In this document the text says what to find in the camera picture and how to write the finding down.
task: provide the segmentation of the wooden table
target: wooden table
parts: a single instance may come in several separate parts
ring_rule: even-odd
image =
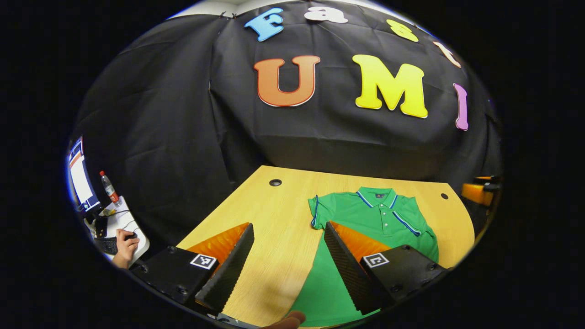
[[[280,186],[269,181],[280,179]],[[187,249],[244,222],[254,224],[254,245],[223,313],[264,326],[286,315],[309,271],[323,230],[311,227],[307,199],[360,187],[392,188],[416,197],[437,236],[439,264],[455,266],[474,243],[465,206],[446,183],[348,176],[261,166],[177,247]]]

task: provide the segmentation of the computer monitor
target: computer monitor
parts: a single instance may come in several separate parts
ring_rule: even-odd
[[[101,211],[101,203],[91,185],[90,177],[85,165],[83,136],[79,137],[71,144],[67,155],[67,167],[69,193],[72,201],[77,206],[77,211],[82,217],[86,217],[96,211]]]

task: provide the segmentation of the blue stripe trim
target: blue stripe trim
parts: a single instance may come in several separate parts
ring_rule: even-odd
[[[409,223],[407,223],[404,219],[400,218],[400,216],[396,213],[396,211],[393,211],[392,213],[394,214],[396,219],[399,222],[403,223],[404,226],[406,226],[406,228],[408,228],[414,235],[416,235],[418,237],[421,234],[419,231],[413,229],[412,226],[410,226]]]
[[[394,195],[394,200],[392,201],[392,204],[390,205],[390,208],[392,208],[394,206],[394,203],[396,202],[396,199],[398,198],[398,194]]]
[[[311,221],[311,226],[315,227],[315,219],[317,219],[317,211],[319,211],[319,197],[315,196],[317,199],[317,205],[315,206],[315,215],[313,216],[313,220]]]
[[[360,198],[362,198],[362,200],[363,200],[363,201],[364,201],[364,202],[367,204],[367,206],[368,206],[368,207],[370,207],[370,208],[373,208],[373,207],[374,207],[373,205],[371,205],[371,204],[370,204],[370,203],[369,203],[369,202],[366,200],[366,198],[364,198],[364,196],[363,196],[363,195],[360,193],[360,191],[357,191],[356,193],[357,193],[357,195],[358,195],[358,196],[360,196]]]

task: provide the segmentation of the human hand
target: human hand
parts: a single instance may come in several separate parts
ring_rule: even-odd
[[[307,317],[303,312],[292,311],[283,320],[260,329],[297,329],[306,319]]]
[[[118,253],[113,257],[112,262],[119,268],[128,269],[128,264],[132,260],[134,251],[138,248],[138,242],[140,241],[139,238],[124,241],[128,235],[132,234],[134,233],[121,228],[116,230],[116,246],[118,247]]]

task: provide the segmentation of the green polo shirt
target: green polo shirt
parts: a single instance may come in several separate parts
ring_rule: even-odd
[[[439,248],[433,230],[426,224],[414,197],[396,194],[393,189],[361,187],[357,192],[331,193],[309,199],[315,229],[325,229],[334,221],[371,237],[390,248],[408,244],[439,260]],[[313,267],[291,310],[305,313],[304,327],[326,327],[355,321],[363,316],[353,305],[324,234]]]

